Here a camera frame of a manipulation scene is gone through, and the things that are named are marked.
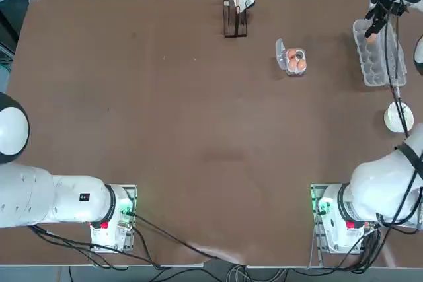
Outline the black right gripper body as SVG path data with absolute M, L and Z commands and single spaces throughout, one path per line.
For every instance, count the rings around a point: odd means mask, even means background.
M 379 0 L 374 7 L 374 19 L 387 20 L 389 15 L 400 17 L 406 11 L 403 0 Z

